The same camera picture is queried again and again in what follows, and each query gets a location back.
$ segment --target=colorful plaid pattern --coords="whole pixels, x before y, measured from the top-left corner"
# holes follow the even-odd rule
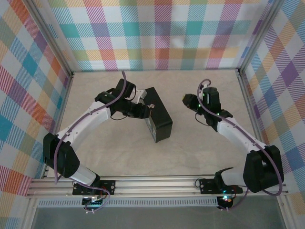
[[[285,1],[243,78],[265,142],[282,152],[285,181],[304,225],[305,1]]]
[[[68,76],[21,0],[0,0],[0,228],[16,228]]]
[[[237,67],[271,2],[48,0],[41,9],[79,70],[219,69]]]

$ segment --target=black box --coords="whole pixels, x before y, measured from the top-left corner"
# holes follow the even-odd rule
[[[147,95],[144,103],[151,107],[151,114],[145,121],[150,129],[154,141],[157,143],[171,136],[173,121],[163,105],[154,87],[145,89]]]

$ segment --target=marble-pattern surface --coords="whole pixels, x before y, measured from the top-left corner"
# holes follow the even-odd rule
[[[227,139],[195,121],[184,94],[195,94],[199,82],[212,80],[223,109],[253,133],[234,70],[126,72],[138,89],[154,86],[173,120],[170,138],[155,143],[144,120],[126,118],[102,123],[77,151],[81,163],[100,176],[214,174],[227,167],[244,167],[245,154]],[[76,73],[61,128],[67,127],[93,102],[115,87],[120,72]]]

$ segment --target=perforated metal strip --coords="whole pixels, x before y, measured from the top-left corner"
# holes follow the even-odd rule
[[[215,207],[216,197],[188,198],[113,198],[107,207]],[[39,208],[72,208],[82,207],[81,198],[40,199]]]

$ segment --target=plaid wall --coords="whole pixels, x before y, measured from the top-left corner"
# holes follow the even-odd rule
[[[282,152],[285,182],[304,223],[305,0],[285,1],[243,78],[265,142]]]
[[[272,2],[36,0],[81,71],[236,68]]]
[[[0,228],[16,228],[68,76],[21,0],[0,0]]]

